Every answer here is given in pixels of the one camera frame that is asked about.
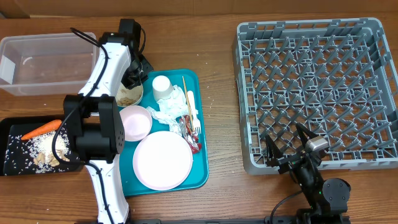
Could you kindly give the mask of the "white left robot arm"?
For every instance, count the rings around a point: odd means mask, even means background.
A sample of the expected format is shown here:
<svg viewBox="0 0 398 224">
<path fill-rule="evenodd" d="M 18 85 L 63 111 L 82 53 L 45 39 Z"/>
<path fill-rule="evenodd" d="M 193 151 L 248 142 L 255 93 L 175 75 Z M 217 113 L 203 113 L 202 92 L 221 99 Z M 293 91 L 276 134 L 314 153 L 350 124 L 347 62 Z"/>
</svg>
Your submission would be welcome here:
<svg viewBox="0 0 398 224">
<path fill-rule="evenodd" d="M 99 48 L 91 76 L 76 95 L 63 102 L 70 149 L 78 153 L 95 190 L 97 223 L 130 223 L 131 209 L 123 193 L 119 170 L 126 134 L 116 104 L 119 86 L 142 85 L 153 70 L 142 52 L 146 34 L 134 19 L 121 19 L 117 32 L 105 32 L 98 40 L 72 28 L 71 31 Z"/>
</svg>

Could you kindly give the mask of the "grey plastic dishwasher rack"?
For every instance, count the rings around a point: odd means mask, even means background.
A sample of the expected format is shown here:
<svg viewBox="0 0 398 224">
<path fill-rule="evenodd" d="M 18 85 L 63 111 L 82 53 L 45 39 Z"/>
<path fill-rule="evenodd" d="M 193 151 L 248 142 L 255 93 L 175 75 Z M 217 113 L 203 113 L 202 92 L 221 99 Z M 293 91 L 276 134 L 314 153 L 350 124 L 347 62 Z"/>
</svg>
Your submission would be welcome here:
<svg viewBox="0 0 398 224">
<path fill-rule="evenodd" d="M 397 71 L 380 20 L 243 22 L 232 53 L 248 174 L 276 174 L 265 138 L 290 156 L 299 123 L 329 142 L 322 169 L 397 167 Z"/>
</svg>

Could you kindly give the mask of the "clear plastic bin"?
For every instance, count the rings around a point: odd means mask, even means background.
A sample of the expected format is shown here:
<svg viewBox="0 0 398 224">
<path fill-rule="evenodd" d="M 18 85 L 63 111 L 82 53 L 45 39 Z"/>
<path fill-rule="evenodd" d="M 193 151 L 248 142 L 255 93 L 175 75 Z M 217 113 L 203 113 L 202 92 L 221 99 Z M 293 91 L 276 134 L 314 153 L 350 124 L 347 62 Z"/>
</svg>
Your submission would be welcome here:
<svg viewBox="0 0 398 224">
<path fill-rule="evenodd" d="M 86 84 L 98 48 L 72 33 L 1 40 L 1 89 L 14 96 L 76 94 Z"/>
</svg>

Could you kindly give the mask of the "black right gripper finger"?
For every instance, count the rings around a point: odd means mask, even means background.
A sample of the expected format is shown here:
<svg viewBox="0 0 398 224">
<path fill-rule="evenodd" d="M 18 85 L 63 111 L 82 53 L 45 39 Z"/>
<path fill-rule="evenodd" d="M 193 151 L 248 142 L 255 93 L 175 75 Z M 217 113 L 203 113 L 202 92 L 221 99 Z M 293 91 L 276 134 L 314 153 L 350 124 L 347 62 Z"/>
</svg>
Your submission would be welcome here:
<svg viewBox="0 0 398 224">
<path fill-rule="evenodd" d="M 279 159 L 283 158 L 283 153 L 277 147 L 276 143 L 267 134 L 265 136 L 266 141 L 266 152 L 267 152 L 267 165 L 278 165 Z"/>
<path fill-rule="evenodd" d="M 313 139 L 317 137 L 318 135 L 311 132 L 309 129 L 307 129 L 302 123 L 296 123 L 295 124 L 298 136 L 302 142 L 302 146 L 305 146 L 307 141 L 309 139 Z"/>
</svg>

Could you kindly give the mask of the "white plastic fork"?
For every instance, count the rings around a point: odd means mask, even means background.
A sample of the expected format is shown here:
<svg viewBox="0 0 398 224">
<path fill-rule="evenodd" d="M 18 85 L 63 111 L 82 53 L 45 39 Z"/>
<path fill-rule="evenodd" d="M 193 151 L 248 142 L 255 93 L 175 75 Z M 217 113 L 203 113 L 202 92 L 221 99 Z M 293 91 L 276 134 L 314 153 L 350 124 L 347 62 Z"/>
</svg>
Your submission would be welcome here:
<svg viewBox="0 0 398 224">
<path fill-rule="evenodd" d="M 195 97 L 192 91 L 187 91 L 188 100 L 191 107 L 192 118 L 193 118 L 193 128 L 197 132 L 197 134 L 201 134 L 201 123 L 197 118 L 197 111 L 195 105 Z"/>
</svg>

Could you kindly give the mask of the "pile of rice and peanuts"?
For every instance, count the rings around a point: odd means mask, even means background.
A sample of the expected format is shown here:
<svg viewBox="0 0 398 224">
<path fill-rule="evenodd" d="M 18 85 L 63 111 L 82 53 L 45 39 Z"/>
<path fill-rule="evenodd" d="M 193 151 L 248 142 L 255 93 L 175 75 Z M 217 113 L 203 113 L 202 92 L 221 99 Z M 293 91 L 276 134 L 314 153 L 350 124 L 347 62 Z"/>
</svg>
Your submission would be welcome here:
<svg viewBox="0 0 398 224">
<path fill-rule="evenodd" d="M 5 140 L 6 149 L 2 167 L 3 175 L 49 174 L 74 172 L 80 166 L 62 164 L 52 152 L 54 132 L 23 141 L 23 134 L 12 126 Z"/>
</svg>

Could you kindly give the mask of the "white bowl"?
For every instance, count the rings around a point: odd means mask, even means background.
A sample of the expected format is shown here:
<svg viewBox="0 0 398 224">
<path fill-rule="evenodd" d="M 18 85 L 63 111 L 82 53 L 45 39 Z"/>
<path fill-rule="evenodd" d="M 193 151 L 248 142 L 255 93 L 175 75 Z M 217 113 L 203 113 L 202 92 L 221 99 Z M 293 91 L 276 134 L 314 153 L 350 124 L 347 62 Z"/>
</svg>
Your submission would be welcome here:
<svg viewBox="0 0 398 224">
<path fill-rule="evenodd" d="M 138 85 L 132 89 L 127 89 L 123 84 L 120 84 L 117 95 L 115 97 L 118 106 L 127 107 L 130 105 L 138 105 L 143 97 L 144 88 Z"/>
</svg>

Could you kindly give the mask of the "white paper cup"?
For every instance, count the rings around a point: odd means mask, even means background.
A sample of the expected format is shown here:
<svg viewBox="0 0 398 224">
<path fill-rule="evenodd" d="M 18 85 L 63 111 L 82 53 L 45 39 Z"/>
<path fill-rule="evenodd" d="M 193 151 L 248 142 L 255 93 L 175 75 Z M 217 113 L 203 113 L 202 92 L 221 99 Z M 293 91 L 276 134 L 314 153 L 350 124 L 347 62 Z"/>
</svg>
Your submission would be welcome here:
<svg viewBox="0 0 398 224">
<path fill-rule="evenodd" d="M 169 98 L 173 90 L 173 85 L 164 75 L 156 76 L 152 81 L 152 91 L 155 101 Z"/>
</svg>

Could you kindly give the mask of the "orange carrot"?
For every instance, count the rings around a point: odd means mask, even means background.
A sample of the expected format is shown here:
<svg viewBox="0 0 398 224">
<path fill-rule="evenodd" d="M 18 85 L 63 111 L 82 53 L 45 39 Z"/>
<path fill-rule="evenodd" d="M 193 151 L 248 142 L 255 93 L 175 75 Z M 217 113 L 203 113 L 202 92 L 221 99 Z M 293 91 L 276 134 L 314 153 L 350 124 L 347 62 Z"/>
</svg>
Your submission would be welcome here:
<svg viewBox="0 0 398 224">
<path fill-rule="evenodd" d="M 47 134 L 49 132 L 55 131 L 55 130 L 57 130 L 60 127 L 61 123 L 62 123 L 62 120 L 60 120 L 60 119 L 53 120 L 53 121 L 51 121 L 49 123 L 46 123 L 46 124 L 38 127 L 37 129 L 35 129 L 33 131 L 23 135 L 23 137 L 21 137 L 21 139 L 23 141 L 25 141 L 25 140 L 29 140 L 29 139 L 32 139 L 34 137 L 37 137 L 37 136 L 40 136 L 40 135 Z"/>
</svg>

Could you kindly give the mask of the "red snack wrapper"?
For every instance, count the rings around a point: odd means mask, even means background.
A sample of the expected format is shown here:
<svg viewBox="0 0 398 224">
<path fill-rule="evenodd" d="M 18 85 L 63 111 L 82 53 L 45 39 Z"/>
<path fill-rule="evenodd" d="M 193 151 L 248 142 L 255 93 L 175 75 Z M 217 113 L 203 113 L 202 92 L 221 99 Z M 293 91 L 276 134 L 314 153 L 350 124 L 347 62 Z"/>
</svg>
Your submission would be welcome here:
<svg viewBox="0 0 398 224">
<path fill-rule="evenodd" d="M 192 154 L 199 153 L 201 151 L 202 145 L 199 142 L 197 132 L 191 130 L 189 115 L 181 116 L 179 118 L 178 124 L 180 126 L 180 130 L 181 130 L 183 138 L 186 140 L 186 142 L 190 146 Z"/>
</svg>

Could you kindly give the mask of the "pink bowl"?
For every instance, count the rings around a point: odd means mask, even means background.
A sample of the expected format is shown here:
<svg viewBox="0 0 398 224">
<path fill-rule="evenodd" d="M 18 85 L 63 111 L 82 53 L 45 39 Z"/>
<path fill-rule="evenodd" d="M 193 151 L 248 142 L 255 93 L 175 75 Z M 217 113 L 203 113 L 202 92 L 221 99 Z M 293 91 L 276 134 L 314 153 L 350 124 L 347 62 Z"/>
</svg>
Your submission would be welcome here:
<svg viewBox="0 0 398 224">
<path fill-rule="evenodd" d="M 119 114 L 123 122 L 126 141 L 140 141 L 150 133 L 152 116 L 144 107 L 127 106 Z"/>
</svg>

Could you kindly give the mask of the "wooden chopstick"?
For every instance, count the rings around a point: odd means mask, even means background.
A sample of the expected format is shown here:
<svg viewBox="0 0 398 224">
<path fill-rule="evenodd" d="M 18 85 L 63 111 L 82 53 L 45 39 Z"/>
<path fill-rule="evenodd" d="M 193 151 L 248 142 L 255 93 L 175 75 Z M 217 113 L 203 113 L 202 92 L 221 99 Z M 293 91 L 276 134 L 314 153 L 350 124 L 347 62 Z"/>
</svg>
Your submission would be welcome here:
<svg viewBox="0 0 398 224">
<path fill-rule="evenodd" d="M 182 76 L 182 81 L 183 81 L 183 88 L 184 88 L 184 92 L 185 92 L 185 97 L 186 97 L 186 102 L 187 102 L 187 107 L 188 107 L 188 112 L 189 112 L 189 117 L 190 117 L 191 132 L 194 132 L 195 129 L 193 127 L 192 111 L 191 111 L 191 107 L 190 107 L 190 103 L 189 103 L 189 99 L 188 99 L 187 86 L 186 86 L 186 83 L 185 83 L 184 76 Z"/>
</svg>

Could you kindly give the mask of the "crumpled white tissue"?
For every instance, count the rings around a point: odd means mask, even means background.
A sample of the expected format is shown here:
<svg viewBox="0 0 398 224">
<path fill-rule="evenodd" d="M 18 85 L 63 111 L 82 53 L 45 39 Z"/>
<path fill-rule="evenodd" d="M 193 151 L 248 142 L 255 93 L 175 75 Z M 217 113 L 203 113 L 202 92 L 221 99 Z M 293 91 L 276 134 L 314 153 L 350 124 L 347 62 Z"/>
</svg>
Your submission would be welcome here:
<svg viewBox="0 0 398 224">
<path fill-rule="evenodd" d="M 177 85 L 173 86 L 170 96 L 160 99 L 157 104 L 158 110 L 148 106 L 146 110 L 160 124 L 167 124 L 169 131 L 182 135 L 182 130 L 177 122 L 177 118 L 188 115 L 188 106 L 184 91 Z"/>
</svg>

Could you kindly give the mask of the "black food waste tray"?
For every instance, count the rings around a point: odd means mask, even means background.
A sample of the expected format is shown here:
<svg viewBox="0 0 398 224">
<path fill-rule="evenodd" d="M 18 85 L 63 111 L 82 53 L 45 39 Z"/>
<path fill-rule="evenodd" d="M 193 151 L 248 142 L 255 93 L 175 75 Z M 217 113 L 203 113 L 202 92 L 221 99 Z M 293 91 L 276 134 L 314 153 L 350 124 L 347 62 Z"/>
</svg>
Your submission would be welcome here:
<svg viewBox="0 0 398 224">
<path fill-rule="evenodd" d="M 52 154 L 53 131 L 23 140 L 23 135 L 62 115 L 5 118 L 1 121 L 1 175 L 77 172 L 82 166 L 66 165 Z"/>
</svg>

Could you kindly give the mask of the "large white plate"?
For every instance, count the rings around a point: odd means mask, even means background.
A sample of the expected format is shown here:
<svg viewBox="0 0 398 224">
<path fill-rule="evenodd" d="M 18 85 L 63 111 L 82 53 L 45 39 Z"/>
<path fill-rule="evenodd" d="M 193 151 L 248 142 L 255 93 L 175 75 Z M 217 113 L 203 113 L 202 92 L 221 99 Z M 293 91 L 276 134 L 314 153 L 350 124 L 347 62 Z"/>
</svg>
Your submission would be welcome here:
<svg viewBox="0 0 398 224">
<path fill-rule="evenodd" d="M 136 147 L 132 166 L 139 182 L 165 191 L 179 186 L 190 174 L 193 154 L 186 140 L 170 131 L 157 131 Z"/>
</svg>

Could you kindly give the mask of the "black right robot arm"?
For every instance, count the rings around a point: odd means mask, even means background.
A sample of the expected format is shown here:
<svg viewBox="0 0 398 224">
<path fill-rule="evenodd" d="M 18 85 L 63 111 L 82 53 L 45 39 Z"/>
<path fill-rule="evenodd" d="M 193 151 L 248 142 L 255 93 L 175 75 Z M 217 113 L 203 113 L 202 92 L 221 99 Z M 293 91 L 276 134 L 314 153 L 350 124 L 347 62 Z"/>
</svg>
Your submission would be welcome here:
<svg viewBox="0 0 398 224">
<path fill-rule="evenodd" d="M 329 142 L 304 125 L 295 125 L 302 147 L 295 154 L 284 156 L 269 135 L 265 136 L 267 161 L 271 167 L 278 167 L 280 174 L 288 173 L 300 186 L 300 190 L 281 200 L 265 217 L 265 223 L 349 223 L 343 214 L 348 210 L 350 184 L 339 178 L 323 179 L 318 170 L 330 147 Z M 276 210 L 286 201 L 304 194 L 309 208 L 298 209 L 294 216 L 277 216 Z"/>
</svg>

